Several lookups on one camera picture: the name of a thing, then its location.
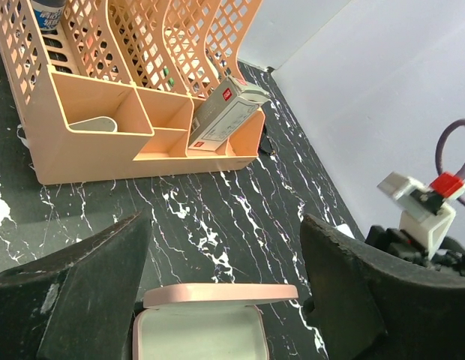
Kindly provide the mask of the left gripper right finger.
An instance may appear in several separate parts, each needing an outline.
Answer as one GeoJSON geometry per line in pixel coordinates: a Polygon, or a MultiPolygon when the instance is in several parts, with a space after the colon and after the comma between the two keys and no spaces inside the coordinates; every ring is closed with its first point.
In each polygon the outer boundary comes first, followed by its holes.
{"type": "Polygon", "coordinates": [[[330,359],[465,359],[465,276],[404,261],[306,215],[303,313],[330,359]]]}

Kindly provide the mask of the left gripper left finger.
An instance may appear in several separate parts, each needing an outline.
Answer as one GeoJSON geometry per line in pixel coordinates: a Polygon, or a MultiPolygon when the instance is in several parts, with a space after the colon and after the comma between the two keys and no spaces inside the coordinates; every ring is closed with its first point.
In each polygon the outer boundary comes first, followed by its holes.
{"type": "Polygon", "coordinates": [[[152,235],[140,211],[0,273],[0,359],[121,359],[152,235]]]}

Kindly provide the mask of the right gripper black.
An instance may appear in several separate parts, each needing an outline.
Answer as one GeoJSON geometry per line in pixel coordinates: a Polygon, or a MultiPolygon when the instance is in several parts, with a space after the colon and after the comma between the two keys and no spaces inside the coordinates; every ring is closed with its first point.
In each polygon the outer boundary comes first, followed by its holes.
{"type": "Polygon", "coordinates": [[[426,248],[405,230],[372,226],[365,240],[378,250],[426,269],[450,275],[465,276],[465,248],[446,236],[439,250],[428,259],[426,248]]]}

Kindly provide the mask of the pink glasses case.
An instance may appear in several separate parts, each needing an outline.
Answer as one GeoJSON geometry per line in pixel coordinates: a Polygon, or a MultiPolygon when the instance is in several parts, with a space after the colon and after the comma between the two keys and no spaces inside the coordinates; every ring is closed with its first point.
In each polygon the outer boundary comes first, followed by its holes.
{"type": "Polygon", "coordinates": [[[298,298],[291,284],[179,283],[150,289],[133,323],[133,359],[269,359],[259,305],[298,298]]]}

